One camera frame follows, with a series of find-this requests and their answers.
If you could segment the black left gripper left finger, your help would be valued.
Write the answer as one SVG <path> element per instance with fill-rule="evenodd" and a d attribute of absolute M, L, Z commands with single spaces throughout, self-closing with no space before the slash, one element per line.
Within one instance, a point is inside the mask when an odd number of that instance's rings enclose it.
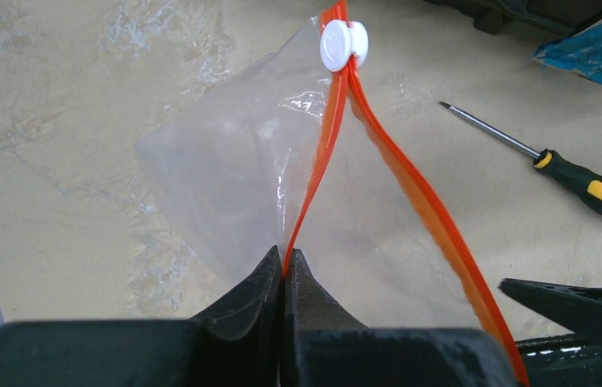
<path fill-rule="evenodd" d="M 191 318 L 6 323 L 0 386 L 272 385 L 280 275 L 271 248 Z"/>

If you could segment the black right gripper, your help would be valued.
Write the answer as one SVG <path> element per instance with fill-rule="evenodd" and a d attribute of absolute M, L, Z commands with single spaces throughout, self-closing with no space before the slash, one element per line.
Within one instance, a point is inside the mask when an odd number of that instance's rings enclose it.
<path fill-rule="evenodd" d="M 499 289 L 576 334 L 517 342 L 530 386 L 602 386 L 602 288 L 506 278 Z"/>

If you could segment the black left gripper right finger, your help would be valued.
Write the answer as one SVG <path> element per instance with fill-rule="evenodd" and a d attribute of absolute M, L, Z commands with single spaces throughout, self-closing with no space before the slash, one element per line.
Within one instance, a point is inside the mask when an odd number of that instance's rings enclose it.
<path fill-rule="evenodd" d="M 474 328 L 369 328 L 314 278 L 285 263 L 284 386 L 518 386 L 508 357 Z"/>

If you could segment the clear orange zip top bag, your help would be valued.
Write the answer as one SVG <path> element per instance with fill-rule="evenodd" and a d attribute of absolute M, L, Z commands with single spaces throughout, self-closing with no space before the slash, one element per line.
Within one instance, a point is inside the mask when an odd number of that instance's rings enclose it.
<path fill-rule="evenodd" d="M 367 31 L 335 2 L 135 149 L 163 216 L 223 280 L 300 252 L 370 328 L 471 328 L 528 373 L 455 221 L 372 111 Z"/>

